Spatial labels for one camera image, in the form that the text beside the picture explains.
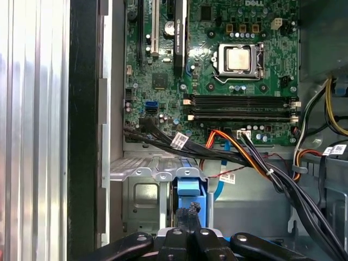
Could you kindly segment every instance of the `side panel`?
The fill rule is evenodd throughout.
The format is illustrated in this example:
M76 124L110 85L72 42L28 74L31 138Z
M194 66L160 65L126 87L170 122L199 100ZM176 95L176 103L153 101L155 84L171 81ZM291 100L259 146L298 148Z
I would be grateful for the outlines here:
M66 260L70 0L0 1L0 249Z

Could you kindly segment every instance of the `green circuit board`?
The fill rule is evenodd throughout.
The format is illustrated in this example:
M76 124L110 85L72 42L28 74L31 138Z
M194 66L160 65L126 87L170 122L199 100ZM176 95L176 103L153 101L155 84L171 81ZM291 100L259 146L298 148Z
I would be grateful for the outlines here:
M145 40L145 36L152 33L154 0L143 1L144 40L140 46L140 60L139 20L134 22L134 14L139 12L139 1L127 1L128 16L131 15L133 20L128 18L126 27L125 100L130 109L125 109L125 124L141 130L139 119L146 116L145 102L157 101L158 111L151 116L157 119L156 124L168 135L181 132L204 144L211 129L235 131L252 126L251 138L255 144L294 143L291 128L296 123L268 120L188 121L183 97L184 94L296 97L299 35L296 29L292 30L290 23L299 19L297 0L188 0L187 59L182 77L175 77L173 73L174 39L164 34L166 23L174 20L168 16L169 0L159 2L159 52L156 57L146 52L149 44ZM271 29L277 17L282 18L283 26L278 30ZM213 78L212 56L220 44L260 42L264 45L262 79L232 80L222 84ZM282 77L288 78L285 87L282 86ZM266 139L260 139L261 136L266 136Z

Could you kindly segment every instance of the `blue sata port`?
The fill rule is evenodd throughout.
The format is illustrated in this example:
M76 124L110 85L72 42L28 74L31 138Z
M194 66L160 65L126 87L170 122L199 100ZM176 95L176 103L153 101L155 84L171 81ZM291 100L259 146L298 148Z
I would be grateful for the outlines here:
M157 111L158 111L158 102L156 101L145 102L145 112L156 113Z

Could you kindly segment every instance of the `cable label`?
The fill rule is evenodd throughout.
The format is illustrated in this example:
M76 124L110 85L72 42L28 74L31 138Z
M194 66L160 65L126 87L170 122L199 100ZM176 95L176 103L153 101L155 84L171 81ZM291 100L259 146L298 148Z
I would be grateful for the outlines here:
M323 152L323 156L329 156L330 155L330 153L331 153L331 151L332 151L332 147L327 147L325 150L324 150L324 152Z
M189 139L189 137L178 132L175 135L172 143L170 143L170 146L173 148L176 148L177 150L181 150L185 146L185 143L188 141L188 139Z
M226 182L229 184L235 184L235 174L223 174L220 176L219 181Z
M332 148L330 155L343 155L346 148L346 144L336 145Z

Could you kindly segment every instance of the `pcie slot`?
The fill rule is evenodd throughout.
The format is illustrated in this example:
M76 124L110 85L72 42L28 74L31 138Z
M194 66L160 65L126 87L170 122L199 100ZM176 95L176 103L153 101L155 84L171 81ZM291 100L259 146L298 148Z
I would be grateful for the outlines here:
M218 96L218 95L187 95L184 105L196 107L236 107L236 108L286 108L295 107L294 99L287 97L266 96Z
M138 42L136 45L136 58L142 64L142 43L144 36L144 0L138 0Z
M159 55L159 1L160 0L152 0L151 56Z
M272 121L298 122L299 117L288 111L227 111L227 110L193 110L188 115L189 121Z

